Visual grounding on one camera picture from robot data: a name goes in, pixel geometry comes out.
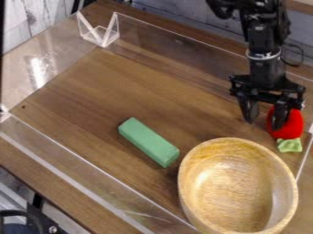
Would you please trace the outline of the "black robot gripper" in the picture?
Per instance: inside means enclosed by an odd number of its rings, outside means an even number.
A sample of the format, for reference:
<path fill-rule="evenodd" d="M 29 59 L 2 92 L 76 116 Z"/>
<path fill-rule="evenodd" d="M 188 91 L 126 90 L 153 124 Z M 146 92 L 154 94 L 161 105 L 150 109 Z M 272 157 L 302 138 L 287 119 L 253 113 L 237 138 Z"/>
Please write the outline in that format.
<path fill-rule="evenodd" d="M 303 110 L 307 88 L 287 76 L 282 50 L 275 53 L 253 53 L 247 50 L 249 74 L 231 77 L 231 94 L 236 96 L 248 123 L 260 116 L 260 102 L 275 104 L 272 128 L 280 130 L 288 120 L 291 109 Z"/>

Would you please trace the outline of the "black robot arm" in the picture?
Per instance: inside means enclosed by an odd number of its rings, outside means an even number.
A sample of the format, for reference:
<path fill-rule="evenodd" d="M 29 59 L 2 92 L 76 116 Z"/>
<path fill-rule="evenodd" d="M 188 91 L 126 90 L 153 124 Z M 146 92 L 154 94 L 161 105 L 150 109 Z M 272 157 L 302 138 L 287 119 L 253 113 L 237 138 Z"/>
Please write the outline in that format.
<path fill-rule="evenodd" d="M 231 94 L 236 96 L 247 122 L 260 115 L 260 102 L 275 105 L 272 129 L 280 130 L 294 109 L 306 106 L 307 88 L 287 77 L 283 45 L 291 34 L 286 0 L 207 0 L 215 15 L 229 19 L 240 15 L 249 48 L 249 74 L 231 77 Z"/>

